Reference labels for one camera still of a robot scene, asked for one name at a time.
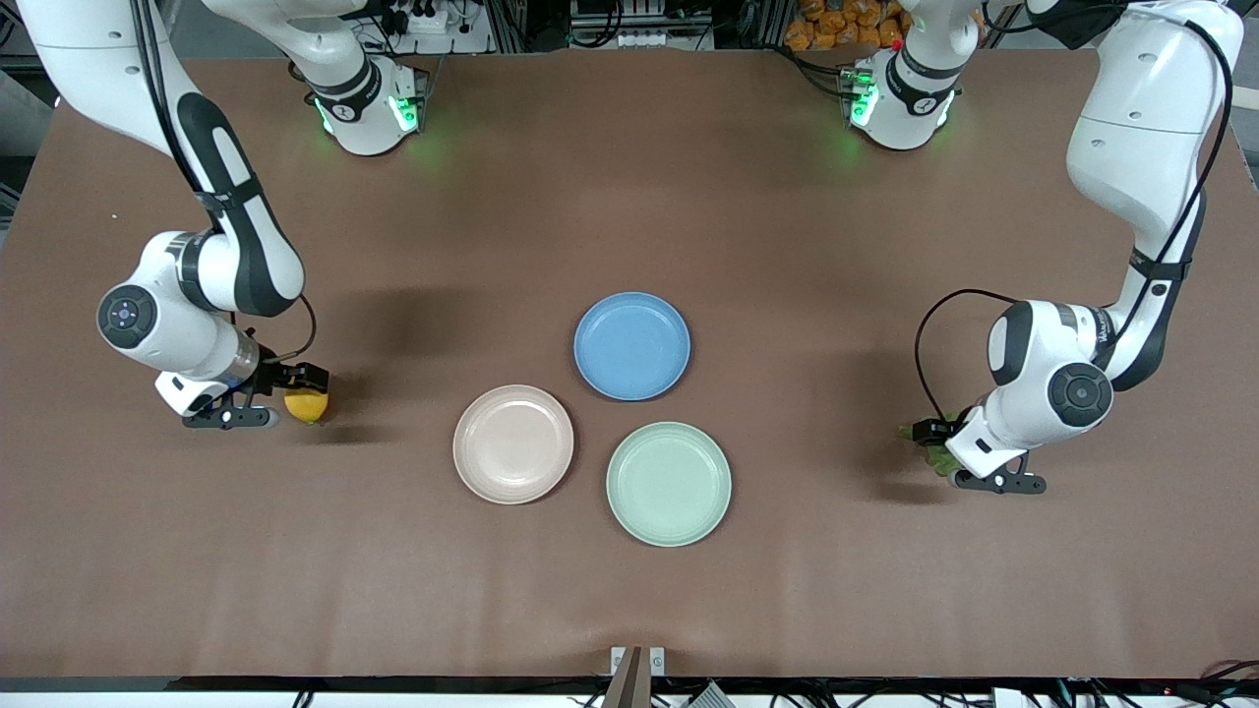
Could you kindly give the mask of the green lettuce leaf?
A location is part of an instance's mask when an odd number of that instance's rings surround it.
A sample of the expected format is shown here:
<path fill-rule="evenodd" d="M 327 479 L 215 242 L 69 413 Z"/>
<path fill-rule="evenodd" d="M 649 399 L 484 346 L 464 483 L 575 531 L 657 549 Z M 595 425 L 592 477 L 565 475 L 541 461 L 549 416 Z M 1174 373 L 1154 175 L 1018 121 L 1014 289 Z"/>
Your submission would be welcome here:
<path fill-rule="evenodd" d="M 900 426 L 898 436 L 917 445 L 917 441 L 910 440 L 910 426 L 912 423 Z M 917 448 L 920 448 L 922 454 L 925 455 L 927 466 L 940 477 L 948 477 L 952 472 L 962 469 L 954 454 L 951 454 L 948 448 L 924 448 L 918 445 Z"/>

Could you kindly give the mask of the pink plate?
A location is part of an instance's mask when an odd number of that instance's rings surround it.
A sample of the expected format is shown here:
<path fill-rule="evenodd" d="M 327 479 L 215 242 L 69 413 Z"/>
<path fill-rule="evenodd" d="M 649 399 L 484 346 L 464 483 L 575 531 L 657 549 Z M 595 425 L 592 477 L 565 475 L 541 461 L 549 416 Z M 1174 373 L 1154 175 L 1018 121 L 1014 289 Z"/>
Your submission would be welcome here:
<path fill-rule="evenodd" d="M 539 501 L 567 477 L 575 450 L 570 413 L 536 385 L 499 385 L 460 414 L 452 460 L 460 480 L 483 501 Z"/>

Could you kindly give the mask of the light green plate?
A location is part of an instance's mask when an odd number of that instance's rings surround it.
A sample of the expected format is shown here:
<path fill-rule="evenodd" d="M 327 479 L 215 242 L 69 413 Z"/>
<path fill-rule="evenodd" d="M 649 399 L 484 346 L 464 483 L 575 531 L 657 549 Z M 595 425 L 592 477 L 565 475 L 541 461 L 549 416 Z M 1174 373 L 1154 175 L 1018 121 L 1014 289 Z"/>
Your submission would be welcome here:
<path fill-rule="evenodd" d="M 606 495 L 613 518 L 635 539 L 686 547 L 709 537 L 726 517 L 731 466 L 720 443 L 697 426 L 648 423 L 611 454 Z"/>

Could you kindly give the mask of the blue plate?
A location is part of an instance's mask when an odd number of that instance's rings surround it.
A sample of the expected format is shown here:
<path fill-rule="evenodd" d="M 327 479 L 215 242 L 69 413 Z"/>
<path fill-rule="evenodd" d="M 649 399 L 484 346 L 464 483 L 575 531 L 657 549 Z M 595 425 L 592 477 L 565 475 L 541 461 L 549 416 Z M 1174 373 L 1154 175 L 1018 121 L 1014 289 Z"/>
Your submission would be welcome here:
<path fill-rule="evenodd" d="M 583 315 L 572 338 L 580 377 L 613 401 L 648 401 L 674 389 L 692 353 L 687 320 L 647 292 L 611 294 Z"/>

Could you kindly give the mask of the white power strip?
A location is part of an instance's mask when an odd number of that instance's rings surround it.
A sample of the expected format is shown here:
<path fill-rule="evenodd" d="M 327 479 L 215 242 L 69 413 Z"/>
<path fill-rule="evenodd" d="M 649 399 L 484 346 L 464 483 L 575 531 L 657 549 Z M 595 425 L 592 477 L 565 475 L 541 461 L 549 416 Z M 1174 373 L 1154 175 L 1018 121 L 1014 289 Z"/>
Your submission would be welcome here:
<path fill-rule="evenodd" d="M 499 49 L 483 0 L 379 0 L 381 47 L 405 55 L 485 54 Z"/>

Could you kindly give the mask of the bag of oranges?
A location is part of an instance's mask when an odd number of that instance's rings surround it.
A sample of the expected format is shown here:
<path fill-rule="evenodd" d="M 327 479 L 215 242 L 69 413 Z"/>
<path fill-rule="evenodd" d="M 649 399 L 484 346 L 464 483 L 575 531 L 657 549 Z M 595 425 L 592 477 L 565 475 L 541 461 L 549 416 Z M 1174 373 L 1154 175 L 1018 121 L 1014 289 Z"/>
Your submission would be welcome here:
<path fill-rule="evenodd" d="M 794 0 L 783 44 L 793 52 L 849 44 L 898 49 L 914 19 L 899 0 Z"/>

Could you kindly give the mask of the background control equipment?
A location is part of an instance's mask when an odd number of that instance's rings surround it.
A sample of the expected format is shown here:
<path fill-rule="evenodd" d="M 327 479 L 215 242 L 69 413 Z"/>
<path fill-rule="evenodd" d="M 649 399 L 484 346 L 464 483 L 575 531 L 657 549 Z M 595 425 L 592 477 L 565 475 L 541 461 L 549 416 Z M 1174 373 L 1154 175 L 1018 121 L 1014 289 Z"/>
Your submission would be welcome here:
<path fill-rule="evenodd" d="M 570 47 L 715 48 L 713 0 L 570 0 Z"/>

